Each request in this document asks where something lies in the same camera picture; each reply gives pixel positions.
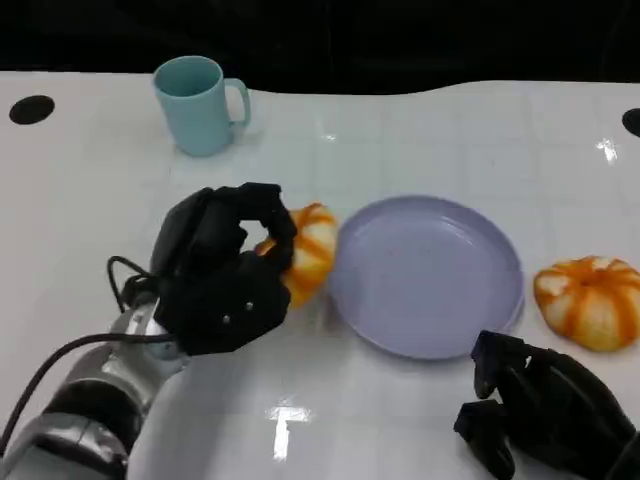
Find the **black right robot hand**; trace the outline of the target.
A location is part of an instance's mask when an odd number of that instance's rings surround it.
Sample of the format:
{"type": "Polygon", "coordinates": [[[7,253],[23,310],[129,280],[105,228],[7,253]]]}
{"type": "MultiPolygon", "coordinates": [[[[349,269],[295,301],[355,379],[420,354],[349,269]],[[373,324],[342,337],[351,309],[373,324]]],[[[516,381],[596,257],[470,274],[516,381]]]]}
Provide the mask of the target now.
{"type": "Polygon", "coordinates": [[[477,401],[454,430],[497,479],[515,474],[517,448],[583,479],[636,479],[639,432],[611,390],[572,357],[482,331],[471,352],[477,401]]]}

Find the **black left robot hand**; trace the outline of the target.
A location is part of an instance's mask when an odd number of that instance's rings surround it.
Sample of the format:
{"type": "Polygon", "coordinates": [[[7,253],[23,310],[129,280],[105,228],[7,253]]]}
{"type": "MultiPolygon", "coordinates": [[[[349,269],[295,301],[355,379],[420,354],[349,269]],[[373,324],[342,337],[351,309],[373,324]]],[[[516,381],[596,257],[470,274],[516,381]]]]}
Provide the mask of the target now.
{"type": "Polygon", "coordinates": [[[150,260],[154,319],[190,356],[234,351],[281,325],[297,229],[277,184],[203,188],[166,214],[150,260]]]}

